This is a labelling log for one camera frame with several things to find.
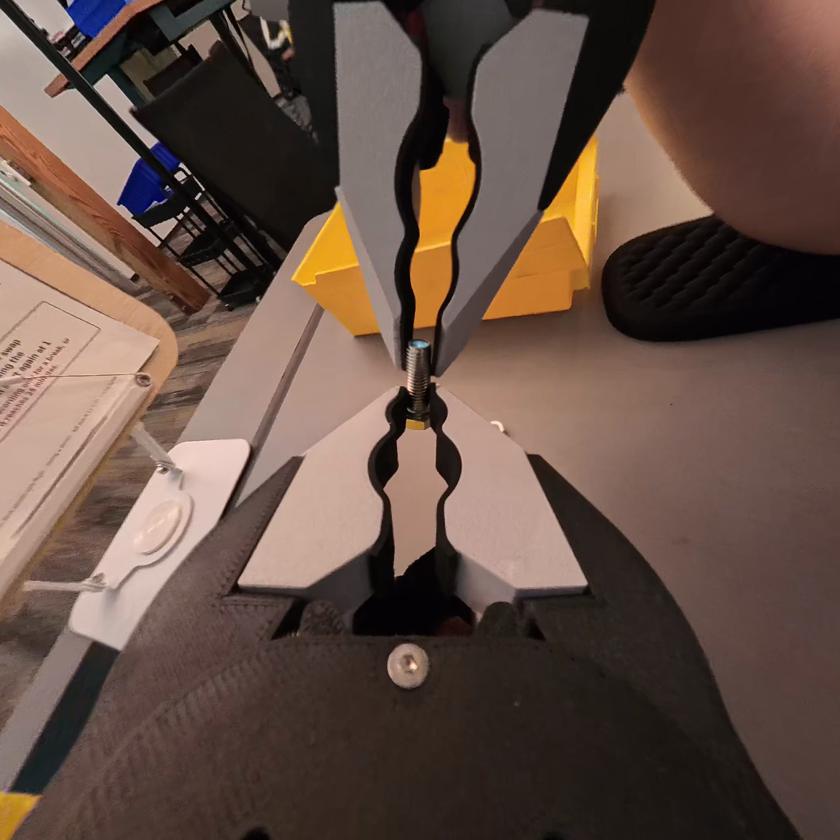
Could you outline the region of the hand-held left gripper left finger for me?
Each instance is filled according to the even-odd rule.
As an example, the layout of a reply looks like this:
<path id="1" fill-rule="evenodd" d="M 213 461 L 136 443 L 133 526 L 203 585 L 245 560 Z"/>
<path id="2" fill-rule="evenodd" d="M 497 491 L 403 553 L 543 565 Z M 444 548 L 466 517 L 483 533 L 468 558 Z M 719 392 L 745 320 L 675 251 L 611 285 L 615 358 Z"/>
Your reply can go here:
<path id="1" fill-rule="evenodd" d="M 355 612 L 372 594 L 371 553 L 383 534 L 385 503 L 370 473 L 374 447 L 391 425 L 399 388 L 307 449 L 238 578 L 244 592 L 327 601 Z"/>

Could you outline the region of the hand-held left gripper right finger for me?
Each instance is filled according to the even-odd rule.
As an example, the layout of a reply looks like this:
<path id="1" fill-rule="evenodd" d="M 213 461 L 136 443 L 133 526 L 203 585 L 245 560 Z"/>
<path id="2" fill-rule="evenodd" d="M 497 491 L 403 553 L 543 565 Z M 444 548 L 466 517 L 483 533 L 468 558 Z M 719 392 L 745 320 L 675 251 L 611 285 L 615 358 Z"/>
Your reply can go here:
<path id="1" fill-rule="evenodd" d="M 498 602 L 578 595 L 587 580 L 526 451 L 452 392 L 434 394 L 437 469 L 447 482 L 438 547 L 475 613 Z"/>

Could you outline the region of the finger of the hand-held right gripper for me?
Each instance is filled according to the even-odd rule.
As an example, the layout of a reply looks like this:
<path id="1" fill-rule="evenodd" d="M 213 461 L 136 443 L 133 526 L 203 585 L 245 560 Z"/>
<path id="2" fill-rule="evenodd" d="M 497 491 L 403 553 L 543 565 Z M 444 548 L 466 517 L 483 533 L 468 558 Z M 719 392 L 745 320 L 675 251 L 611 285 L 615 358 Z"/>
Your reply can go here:
<path id="1" fill-rule="evenodd" d="M 337 196 L 374 319 L 406 366 L 419 226 L 413 199 L 427 105 L 427 63 L 383 2 L 333 6 L 339 143 Z"/>
<path id="2" fill-rule="evenodd" d="M 469 102 L 476 185 L 453 238 L 436 377 L 463 351 L 542 218 L 540 195 L 589 22 L 533 9 L 478 60 Z"/>

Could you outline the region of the steel hex bolt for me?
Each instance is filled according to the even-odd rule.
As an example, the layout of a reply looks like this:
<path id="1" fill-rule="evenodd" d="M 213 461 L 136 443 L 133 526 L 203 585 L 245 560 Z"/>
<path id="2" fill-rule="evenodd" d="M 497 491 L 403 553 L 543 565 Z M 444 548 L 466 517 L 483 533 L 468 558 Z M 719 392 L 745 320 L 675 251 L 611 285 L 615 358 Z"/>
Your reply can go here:
<path id="1" fill-rule="evenodd" d="M 430 428 L 429 388 L 432 347 L 425 339 L 411 339 L 406 346 L 406 389 L 409 407 L 406 428 L 424 431 Z"/>

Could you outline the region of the person's right forearm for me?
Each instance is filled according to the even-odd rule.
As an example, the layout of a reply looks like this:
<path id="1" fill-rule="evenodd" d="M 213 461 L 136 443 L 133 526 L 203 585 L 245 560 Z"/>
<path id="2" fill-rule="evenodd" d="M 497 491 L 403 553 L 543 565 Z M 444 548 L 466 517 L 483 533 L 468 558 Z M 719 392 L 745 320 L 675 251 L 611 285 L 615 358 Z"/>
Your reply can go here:
<path id="1" fill-rule="evenodd" d="M 838 255 L 838 1 L 656 2 L 625 88 L 726 224 Z"/>

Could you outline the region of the black high-back chair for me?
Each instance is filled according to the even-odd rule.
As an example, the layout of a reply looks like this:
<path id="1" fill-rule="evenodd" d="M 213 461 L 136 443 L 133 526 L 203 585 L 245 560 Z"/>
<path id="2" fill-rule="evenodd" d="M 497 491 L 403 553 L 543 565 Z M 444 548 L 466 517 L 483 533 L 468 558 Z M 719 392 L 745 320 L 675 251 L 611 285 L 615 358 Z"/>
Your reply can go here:
<path id="1" fill-rule="evenodd" d="M 219 41 L 200 65 L 132 113 L 284 249 L 336 204 L 312 137 Z"/>

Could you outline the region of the white round disc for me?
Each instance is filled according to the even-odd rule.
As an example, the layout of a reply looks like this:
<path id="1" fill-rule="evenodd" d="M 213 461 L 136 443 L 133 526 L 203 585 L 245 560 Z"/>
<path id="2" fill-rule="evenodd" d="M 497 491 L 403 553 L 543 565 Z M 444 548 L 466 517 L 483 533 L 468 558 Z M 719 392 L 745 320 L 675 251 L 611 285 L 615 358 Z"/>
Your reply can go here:
<path id="1" fill-rule="evenodd" d="M 151 509 L 133 537 L 133 550 L 152 555 L 175 545 L 189 524 L 192 500 L 168 499 Z"/>

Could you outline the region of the blue storage bin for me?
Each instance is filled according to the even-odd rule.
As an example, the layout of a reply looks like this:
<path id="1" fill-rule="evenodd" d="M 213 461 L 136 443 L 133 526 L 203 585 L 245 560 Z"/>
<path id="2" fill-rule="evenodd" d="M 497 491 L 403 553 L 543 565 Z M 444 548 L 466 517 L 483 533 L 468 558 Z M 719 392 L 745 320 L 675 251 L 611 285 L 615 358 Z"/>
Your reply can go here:
<path id="1" fill-rule="evenodd" d="M 69 1 L 67 13 L 85 36 L 96 38 L 131 1 Z"/>
<path id="2" fill-rule="evenodd" d="M 163 143 L 157 142 L 150 148 L 152 154 L 170 173 L 178 170 L 181 162 Z M 145 161 L 138 159 L 119 196 L 118 206 L 131 215 L 139 216 L 153 205 L 163 203 L 169 197 L 169 187 Z"/>

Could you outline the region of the wooden instruction board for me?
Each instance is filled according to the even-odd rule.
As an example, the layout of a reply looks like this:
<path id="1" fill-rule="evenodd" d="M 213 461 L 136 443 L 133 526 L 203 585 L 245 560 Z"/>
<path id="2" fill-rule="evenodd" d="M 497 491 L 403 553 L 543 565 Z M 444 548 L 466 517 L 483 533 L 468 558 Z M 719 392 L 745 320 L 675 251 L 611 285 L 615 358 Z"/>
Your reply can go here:
<path id="1" fill-rule="evenodd" d="M 63 292 L 70 298 L 83 302 L 91 308 L 108 315 L 112 319 L 146 333 L 157 340 L 157 350 L 144 365 L 138 379 L 141 383 L 151 380 L 151 385 L 134 414 L 130 417 L 125 428 L 116 437 L 100 463 L 91 472 L 90 477 L 73 498 L 67 510 L 55 523 L 46 540 L 41 544 L 23 573 L 1 596 L 2 615 L 8 613 L 18 599 L 29 573 L 43 559 L 46 549 L 53 542 L 58 530 L 66 523 L 73 512 L 89 493 L 98 474 L 102 471 L 108 459 L 128 441 L 130 431 L 142 419 L 146 409 L 153 402 L 166 378 L 174 370 L 177 361 L 177 346 L 174 332 L 161 315 L 153 311 L 141 301 L 130 297 L 127 293 L 109 285 L 104 280 L 80 268 L 67 258 L 58 255 L 48 246 L 27 236 L 16 227 L 2 222 L 2 264 L 9 264 L 24 273 L 40 280 L 46 285 Z"/>

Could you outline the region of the black wrist rest pad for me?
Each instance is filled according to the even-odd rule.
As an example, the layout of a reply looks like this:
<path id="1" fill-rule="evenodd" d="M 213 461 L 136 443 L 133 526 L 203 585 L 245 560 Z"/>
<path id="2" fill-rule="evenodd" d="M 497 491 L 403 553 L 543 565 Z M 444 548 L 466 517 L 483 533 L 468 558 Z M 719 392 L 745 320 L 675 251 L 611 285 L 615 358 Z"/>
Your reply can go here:
<path id="1" fill-rule="evenodd" d="M 629 338 L 709 340 L 839 318 L 839 257 L 767 245 L 707 216 L 619 246 L 605 315 Z"/>

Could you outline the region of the wooden top desk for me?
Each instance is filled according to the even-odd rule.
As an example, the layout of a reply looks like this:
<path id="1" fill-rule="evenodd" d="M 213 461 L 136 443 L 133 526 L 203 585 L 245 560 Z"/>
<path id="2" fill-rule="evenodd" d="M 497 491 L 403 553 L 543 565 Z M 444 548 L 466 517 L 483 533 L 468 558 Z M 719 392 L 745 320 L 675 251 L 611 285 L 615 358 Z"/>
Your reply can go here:
<path id="1" fill-rule="evenodd" d="M 202 60 L 184 38 L 211 25 L 234 43 L 233 1 L 137 1 L 124 5 L 71 60 L 92 86 L 110 78 L 133 106 L 151 101 L 164 81 Z"/>

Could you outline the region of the black metal rack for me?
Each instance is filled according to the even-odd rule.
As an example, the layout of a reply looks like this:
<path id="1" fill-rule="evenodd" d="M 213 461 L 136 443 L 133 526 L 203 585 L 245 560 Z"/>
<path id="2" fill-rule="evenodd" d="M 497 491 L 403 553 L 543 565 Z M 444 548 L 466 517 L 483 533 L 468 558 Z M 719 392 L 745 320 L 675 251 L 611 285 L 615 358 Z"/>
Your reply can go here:
<path id="1" fill-rule="evenodd" d="M 280 267 L 278 254 L 269 246 L 246 215 L 231 204 L 205 188 L 193 192 L 185 184 L 188 179 L 179 180 L 170 172 L 131 127 L 99 95 L 95 88 L 74 69 L 49 41 L 49 37 L 16 2 L 1 2 L 2 13 L 37 48 L 57 70 L 66 73 L 70 82 L 81 96 L 104 119 L 108 126 L 123 140 L 172 193 L 189 209 L 190 215 L 203 224 L 203 232 L 212 235 L 220 248 L 220 255 L 227 257 L 234 268 L 234 274 L 221 291 L 213 294 L 226 309 L 233 310 L 249 303 L 259 302 L 268 290 L 276 270 Z"/>

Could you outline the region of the brown wooden beam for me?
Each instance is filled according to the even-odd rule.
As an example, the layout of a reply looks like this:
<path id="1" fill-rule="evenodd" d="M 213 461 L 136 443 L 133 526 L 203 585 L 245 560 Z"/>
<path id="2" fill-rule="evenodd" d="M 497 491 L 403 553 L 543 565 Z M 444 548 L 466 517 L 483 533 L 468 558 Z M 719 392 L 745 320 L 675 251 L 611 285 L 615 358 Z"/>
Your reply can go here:
<path id="1" fill-rule="evenodd" d="M 180 310 L 193 314 L 208 303 L 211 291 L 154 247 L 5 108 L 1 109 L 1 154 L 28 176 L 36 194 Z"/>

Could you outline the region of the printed instruction sheet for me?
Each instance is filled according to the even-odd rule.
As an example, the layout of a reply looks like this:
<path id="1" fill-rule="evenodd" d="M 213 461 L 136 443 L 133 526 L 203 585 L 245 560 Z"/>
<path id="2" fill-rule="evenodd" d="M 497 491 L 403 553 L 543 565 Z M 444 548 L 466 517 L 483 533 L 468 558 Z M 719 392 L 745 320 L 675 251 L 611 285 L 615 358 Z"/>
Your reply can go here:
<path id="1" fill-rule="evenodd" d="M 137 410 L 159 340 L 9 264 L 1 332 L 5 592 Z"/>

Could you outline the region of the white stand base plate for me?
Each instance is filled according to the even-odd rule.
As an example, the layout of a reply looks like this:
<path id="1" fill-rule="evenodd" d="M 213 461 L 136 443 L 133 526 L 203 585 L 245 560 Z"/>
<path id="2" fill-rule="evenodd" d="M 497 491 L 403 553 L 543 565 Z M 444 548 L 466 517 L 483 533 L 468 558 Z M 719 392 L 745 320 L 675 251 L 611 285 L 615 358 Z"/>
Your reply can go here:
<path id="1" fill-rule="evenodd" d="M 79 594 L 70 613 L 72 633 L 121 650 L 163 585 L 215 528 L 250 454 L 243 439 L 187 442 L 174 446 L 174 468 L 154 473 L 102 555 L 93 574 L 108 588 Z M 133 550 L 133 537 L 148 512 L 168 499 L 192 500 L 192 516 L 169 549 L 152 555 Z"/>

